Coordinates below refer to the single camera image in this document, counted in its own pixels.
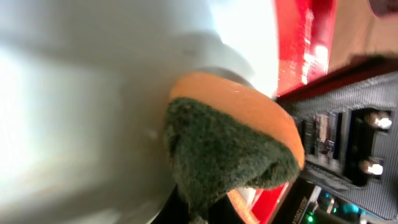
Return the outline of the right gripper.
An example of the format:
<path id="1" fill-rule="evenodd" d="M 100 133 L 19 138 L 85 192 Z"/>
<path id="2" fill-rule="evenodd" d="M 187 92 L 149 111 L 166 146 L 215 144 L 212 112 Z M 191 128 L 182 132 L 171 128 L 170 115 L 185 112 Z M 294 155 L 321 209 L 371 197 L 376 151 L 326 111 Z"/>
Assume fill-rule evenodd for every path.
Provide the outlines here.
<path id="1" fill-rule="evenodd" d="M 302 177 L 347 201 L 341 219 L 397 221 L 397 73 L 334 75 L 281 96 L 305 149 Z"/>

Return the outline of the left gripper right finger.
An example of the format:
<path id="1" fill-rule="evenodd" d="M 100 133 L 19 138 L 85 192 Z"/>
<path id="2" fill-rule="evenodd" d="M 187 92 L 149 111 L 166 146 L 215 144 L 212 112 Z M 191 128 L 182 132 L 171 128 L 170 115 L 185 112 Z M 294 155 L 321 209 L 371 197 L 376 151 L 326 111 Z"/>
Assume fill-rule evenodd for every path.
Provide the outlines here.
<path id="1" fill-rule="evenodd" d="M 227 195 L 214 203 L 208 214 L 209 224 L 244 224 Z"/>

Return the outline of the white plate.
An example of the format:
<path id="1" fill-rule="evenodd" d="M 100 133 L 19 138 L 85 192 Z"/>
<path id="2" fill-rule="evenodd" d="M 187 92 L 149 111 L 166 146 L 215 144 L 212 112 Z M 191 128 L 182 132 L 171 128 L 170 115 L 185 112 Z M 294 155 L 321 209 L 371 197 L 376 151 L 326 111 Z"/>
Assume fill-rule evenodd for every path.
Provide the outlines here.
<path id="1" fill-rule="evenodd" d="M 275 2 L 2 0 L 1 222 L 151 222 L 169 90 L 196 70 L 272 96 Z"/>

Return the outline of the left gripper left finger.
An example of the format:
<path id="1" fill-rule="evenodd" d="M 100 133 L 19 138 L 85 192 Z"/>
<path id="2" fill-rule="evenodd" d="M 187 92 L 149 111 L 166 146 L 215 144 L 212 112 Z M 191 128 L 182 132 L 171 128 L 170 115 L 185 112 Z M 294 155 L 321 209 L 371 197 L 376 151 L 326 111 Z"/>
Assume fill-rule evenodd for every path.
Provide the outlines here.
<path id="1" fill-rule="evenodd" d="M 165 205 L 150 224 L 189 224 L 188 203 L 175 186 Z"/>

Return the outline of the orange green scrub sponge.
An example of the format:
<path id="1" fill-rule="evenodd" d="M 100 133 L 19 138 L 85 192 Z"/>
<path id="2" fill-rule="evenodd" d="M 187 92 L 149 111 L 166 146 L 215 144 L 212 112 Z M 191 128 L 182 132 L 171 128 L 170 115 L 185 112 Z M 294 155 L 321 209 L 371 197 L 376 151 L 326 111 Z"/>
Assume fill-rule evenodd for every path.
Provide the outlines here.
<path id="1" fill-rule="evenodd" d="M 228 196 L 254 223 L 238 189 L 273 189 L 293 181 L 305 156 L 293 118 L 261 92 L 206 72 L 180 78 L 170 91 L 164 146 L 189 223 L 208 223 Z"/>

